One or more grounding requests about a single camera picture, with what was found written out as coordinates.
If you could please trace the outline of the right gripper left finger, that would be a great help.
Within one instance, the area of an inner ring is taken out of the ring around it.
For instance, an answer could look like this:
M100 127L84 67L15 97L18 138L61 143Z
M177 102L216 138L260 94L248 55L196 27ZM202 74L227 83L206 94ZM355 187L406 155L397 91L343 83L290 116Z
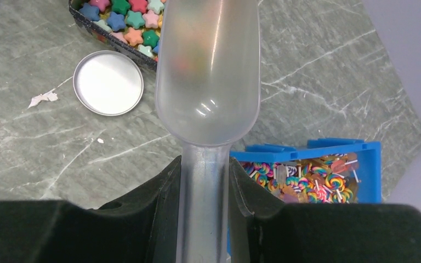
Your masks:
M180 162L98 209L0 201L0 262L174 262Z

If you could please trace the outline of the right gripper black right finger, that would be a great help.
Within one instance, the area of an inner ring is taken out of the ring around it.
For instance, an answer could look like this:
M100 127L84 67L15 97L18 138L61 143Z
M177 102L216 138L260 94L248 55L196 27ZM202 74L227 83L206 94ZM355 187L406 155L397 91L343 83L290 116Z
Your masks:
M229 166L232 262L421 262L421 212L402 204L285 203Z

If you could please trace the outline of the clear plastic scoop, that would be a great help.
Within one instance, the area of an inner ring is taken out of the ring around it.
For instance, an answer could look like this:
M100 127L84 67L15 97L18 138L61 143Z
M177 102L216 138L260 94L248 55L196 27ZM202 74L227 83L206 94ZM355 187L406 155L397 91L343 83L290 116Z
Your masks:
M225 262L232 144L260 109L256 1L168 1L155 106L182 143L176 262Z

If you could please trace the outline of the tin of star candies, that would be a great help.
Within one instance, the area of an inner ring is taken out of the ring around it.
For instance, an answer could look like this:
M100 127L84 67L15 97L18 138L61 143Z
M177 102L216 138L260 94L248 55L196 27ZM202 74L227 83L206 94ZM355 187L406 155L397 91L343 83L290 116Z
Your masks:
M85 33L137 64L156 70L166 1L68 1Z

